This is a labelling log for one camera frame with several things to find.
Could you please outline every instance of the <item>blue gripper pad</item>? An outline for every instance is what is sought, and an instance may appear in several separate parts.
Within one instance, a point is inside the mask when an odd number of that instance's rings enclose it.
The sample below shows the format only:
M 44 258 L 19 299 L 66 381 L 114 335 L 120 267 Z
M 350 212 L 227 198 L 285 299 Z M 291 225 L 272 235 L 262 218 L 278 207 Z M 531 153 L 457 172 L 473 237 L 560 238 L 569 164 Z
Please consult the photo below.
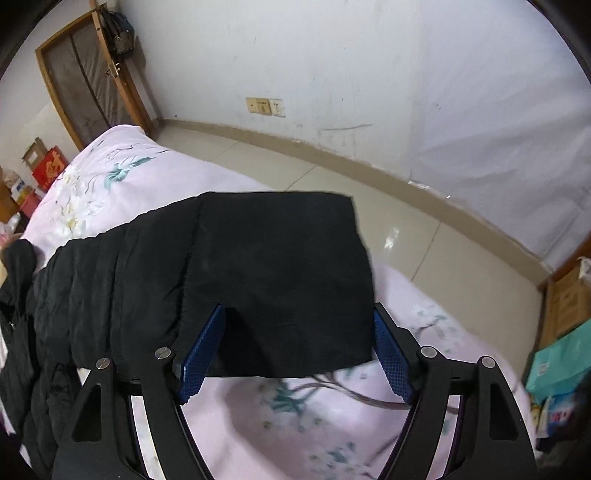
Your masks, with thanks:
M 178 390 L 181 403 L 188 402 L 190 397 L 199 392 L 225 328 L 226 311 L 218 305 L 183 362 L 181 387 Z
M 408 382 L 408 362 L 377 310 L 374 310 L 374 332 L 374 350 L 392 391 L 410 403 L 414 390 Z

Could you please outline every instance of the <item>red gift box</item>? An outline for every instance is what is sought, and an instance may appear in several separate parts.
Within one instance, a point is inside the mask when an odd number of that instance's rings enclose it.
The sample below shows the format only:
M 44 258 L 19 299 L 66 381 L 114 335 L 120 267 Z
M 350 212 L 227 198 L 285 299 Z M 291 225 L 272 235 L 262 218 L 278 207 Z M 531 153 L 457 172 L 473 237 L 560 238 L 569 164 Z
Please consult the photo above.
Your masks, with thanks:
M 57 176 L 66 169 L 67 163 L 57 147 L 47 151 L 47 154 L 33 170 L 33 178 L 37 180 L 39 188 L 44 192 L 49 190 Z

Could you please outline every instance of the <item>wooden door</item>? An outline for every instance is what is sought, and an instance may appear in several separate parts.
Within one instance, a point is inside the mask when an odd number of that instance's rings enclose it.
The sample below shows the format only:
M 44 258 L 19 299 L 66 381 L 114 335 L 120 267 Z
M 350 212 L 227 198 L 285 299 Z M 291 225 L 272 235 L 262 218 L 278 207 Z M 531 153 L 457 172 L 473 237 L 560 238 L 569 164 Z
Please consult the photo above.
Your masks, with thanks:
M 119 124 L 152 124 L 124 62 L 109 53 L 98 9 L 77 18 L 37 50 L 51 100 L 82 150 Z

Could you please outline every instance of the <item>white wall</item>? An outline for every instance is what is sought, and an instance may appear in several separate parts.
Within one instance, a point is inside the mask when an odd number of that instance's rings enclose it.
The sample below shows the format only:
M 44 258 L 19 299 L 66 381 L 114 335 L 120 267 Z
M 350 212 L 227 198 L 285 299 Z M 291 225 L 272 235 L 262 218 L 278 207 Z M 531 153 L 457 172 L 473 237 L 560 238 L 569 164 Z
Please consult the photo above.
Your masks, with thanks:
M 120 0 L 165 118 L 298 138 L 408 176 L 413 0 Z M 285 118 L 253 115 L 281 98 Z
M 295 138 L 427 184 L 552 266 L 589 231 L 591 86 L 526 0 L 119 4 L 164 118 Z M 287 116 L 249 114 L 247 96 L 281 98 Z
M 58 116 L 37 64 L 35 49 L 89 10 L 88 0 L 62 0 L 34 28 L 0 79 L 0 165 L 36 185 L 22 156 L 40 137 L 68 160 L 78 149 Z

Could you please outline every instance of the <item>tile floor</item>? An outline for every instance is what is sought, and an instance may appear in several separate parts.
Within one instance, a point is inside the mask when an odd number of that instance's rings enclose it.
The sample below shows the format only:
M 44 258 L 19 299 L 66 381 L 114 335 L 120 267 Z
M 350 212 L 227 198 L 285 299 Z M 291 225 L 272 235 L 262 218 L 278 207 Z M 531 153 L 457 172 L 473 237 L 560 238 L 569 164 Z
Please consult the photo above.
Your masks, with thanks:
M 158 142 L 277 190 L 350 195 L 369 250 L 500 350 L 521 375 L 541 297 L 535 285 L 480 245 L 398 199 L 298 158 L 176 127 L 165 127 Z

